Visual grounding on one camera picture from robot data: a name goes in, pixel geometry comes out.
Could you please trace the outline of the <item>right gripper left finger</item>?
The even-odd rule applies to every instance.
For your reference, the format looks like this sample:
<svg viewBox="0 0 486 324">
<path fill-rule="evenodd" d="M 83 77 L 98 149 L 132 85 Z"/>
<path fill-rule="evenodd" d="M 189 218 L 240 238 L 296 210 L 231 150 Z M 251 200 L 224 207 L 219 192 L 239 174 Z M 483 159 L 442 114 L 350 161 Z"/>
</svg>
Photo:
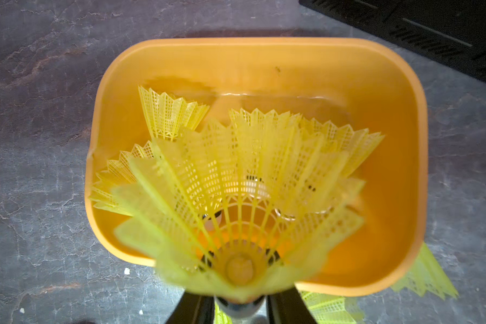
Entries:
<svg viewBox="0 0 486 324">
<path fill-rule="evenodd" d="M 215 300 L 212 296 L 201 296 L 184 292 L 166 324 L 214 324 Z"/>
</svg>

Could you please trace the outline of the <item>yellow shuttlecock top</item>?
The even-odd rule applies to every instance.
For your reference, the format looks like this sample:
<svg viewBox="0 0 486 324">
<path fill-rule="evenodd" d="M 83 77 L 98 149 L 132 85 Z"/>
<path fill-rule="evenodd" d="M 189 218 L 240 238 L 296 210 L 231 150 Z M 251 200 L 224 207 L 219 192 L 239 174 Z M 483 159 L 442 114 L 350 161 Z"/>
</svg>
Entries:
<svg viewBox="0 0 486 324">
<path fill-rule="evenodd" d="M 151 139 L 175 140 L 182 128 L 195 130 L 210 110 L 209 105 L 183 97 L 157 93 L 143 86 L 138 90 Z"/>
</svg>

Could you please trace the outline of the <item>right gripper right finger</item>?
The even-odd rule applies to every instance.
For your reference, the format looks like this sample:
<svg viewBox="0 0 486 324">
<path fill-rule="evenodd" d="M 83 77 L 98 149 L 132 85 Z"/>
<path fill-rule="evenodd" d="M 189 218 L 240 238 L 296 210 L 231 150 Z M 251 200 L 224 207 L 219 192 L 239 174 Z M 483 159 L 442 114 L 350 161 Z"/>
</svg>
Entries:
<svg viewBox="0 0 486 324">
<path fill-rule="evenodd" d="M 316 324 L 301 294 L 295 288 L 267 296 L 270 324 Z"/>
</svg>

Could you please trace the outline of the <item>yellow shuttlecock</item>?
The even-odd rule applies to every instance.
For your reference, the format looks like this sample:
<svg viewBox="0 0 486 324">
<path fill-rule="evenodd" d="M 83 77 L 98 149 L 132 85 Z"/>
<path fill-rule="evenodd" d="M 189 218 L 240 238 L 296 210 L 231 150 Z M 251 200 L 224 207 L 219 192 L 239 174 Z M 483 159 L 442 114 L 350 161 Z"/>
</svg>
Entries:
<svg viewBox="0 0 486 324">
<path fill-rule="evenodd" d="M 364 223 L 349 206 L 364 181 L 348 153 L 323 150 L 300 114 L 232 110 L 201 131 L 156 139 L 128 160 L 136 181 L 112 190 L 132 217 L 115 234 L 167 283 L 246 304 L 313 277 Z"/>
<path fill-rule="evenodd" d="M 317 323 L 364 323 L 357 298 L 301 292 L 301 297 Z"/>
<path fill-rule="evenodd" d="M 380 132 L 370 133 L 368 128 L 353 130 L 350 124 L 337 126 L 332 121 L 321 123 L 314 118 L 302 118 L 300 127 L 306 134 L 324 135 L 324 151 L 348 153 L 342 170 L 345 177 L 351 176 L 385 138 Z"/>
<path fill-rule="evenodd" d="M 390 288 L 395 292 L 406 288 L 420 297 L 430 292 L 443 300 L 447 296 L 451 298 L 459 296 L 457 289 L 425 243 L 422 244 L 409 271 Z"/>
<path fill-rule="evenodd" d="M 209 105 L 183 97 L 157 93 L 143 86 L 138 90 L 151 139 L 175 140 L 182 128 L 195 130 L 210 110 Z"/>
<path fill-rule="evenodd" d="M 91 189 L 89 198 L 94 202 L 94 207 L 132 217 L 132 213 L 113 196 L 112 190 L 136 181 L 128 163 L 129 159 L 153 157 L 151 141 L 149 140 L 143 146 L 135 144 L 131 151 L 120 151 L 117 159 L 108 160 L 106 168 L 97 173 L 98 181 L 93 184 Z"/>
</svg>

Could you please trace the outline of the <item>yellow plastic storage box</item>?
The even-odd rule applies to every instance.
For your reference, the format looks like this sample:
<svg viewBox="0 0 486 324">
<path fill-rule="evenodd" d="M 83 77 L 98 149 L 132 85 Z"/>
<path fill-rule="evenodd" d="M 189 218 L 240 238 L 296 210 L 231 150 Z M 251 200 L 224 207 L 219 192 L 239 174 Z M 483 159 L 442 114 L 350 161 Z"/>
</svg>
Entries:
<svg viewBox="0 0 486 324">
<path fill-rule="evenodd" d="M 346 38 L 147 40 L 119 55 L 100 82 L 86 158 L 85 206 L 95 236 L 129 263 L 155 262 L 120 242 L 129 216 L 96 209 L 97 173 L 151 139 L 138 87 L 210 106 L 193 131 L 232 110 L 300 114 L 385 138 L 352 174 L 364 181 L 349 208 L 363 226 L 331 250 L 299 290 L 365 296 L 398 281 L 416 259 L 427 208 L 427 103 L 410 66 L 389 48 Z"/>
</svg>

